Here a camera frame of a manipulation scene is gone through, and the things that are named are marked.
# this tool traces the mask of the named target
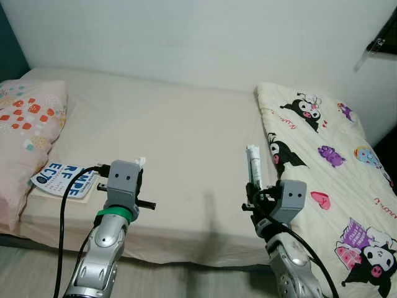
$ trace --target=white tube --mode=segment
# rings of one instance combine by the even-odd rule
[[[249,162],[249,178],[259,189],[262,189],[261,156],[259,154],[259,147],[248,145],[246,152]]]

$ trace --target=pink heart print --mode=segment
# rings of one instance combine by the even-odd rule
[[[331,207],[329,196],[323,192],[312,191],[311,197],[320,205],[321,208],[328,210]]]

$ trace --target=beige bed sheet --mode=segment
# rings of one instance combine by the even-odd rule
[[[276,180],[253,94],[51,68],[24,78],[68,84],[68,120],[50,161],[89,166],[146,157],[140,199],[157,208],[141,209],[130,225],[125,256],[210,266],[268,263],[264,242],[241,210],[247,144],[261,148],[264,185]],[[84,202],[67,204],[66,249],[78,250],[105,199],[91,189]],[[59,209],[59,198],[34,189],[17,234],[56,247]]]

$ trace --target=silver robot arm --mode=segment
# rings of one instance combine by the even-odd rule
[[[322,298],[319,282],[311,272],[310,259],[302,245],[265,219],[254,205],[253,197],[261,190],[262,185],[259,148],[248,146],[246,153],[250,182],[247,184],[248,204],[243,204],[243,210],[253,212],[251,220],[256,233],[267,243],[266,250],[270,256],[270,267],[277,279],[279,296]],[[269,189],[269,195],[275,200],[268,200],[264,195],[259,196],[262,208],[275,220],[289,224],[305,204],[306,183],[279,181],[275,187]]]
[[[153,209],[155,203],[137,199],[142,169],[136,163],[114,161],[110,166],[104,209],[98,212],[87,241],[87,253],[76,266],[64,298],[109,298],[124,250],[128,226],[139,215],[139,207]]]

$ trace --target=floor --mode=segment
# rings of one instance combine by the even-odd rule
[[[66,289],[76,255],[63,262],[61,292]],[[56,253],[0,246],[0,297],[52,297]],[[238,271],[192,264],[156,265],[122,259],[112,298],[160,297],[278,297],[268,270]]]

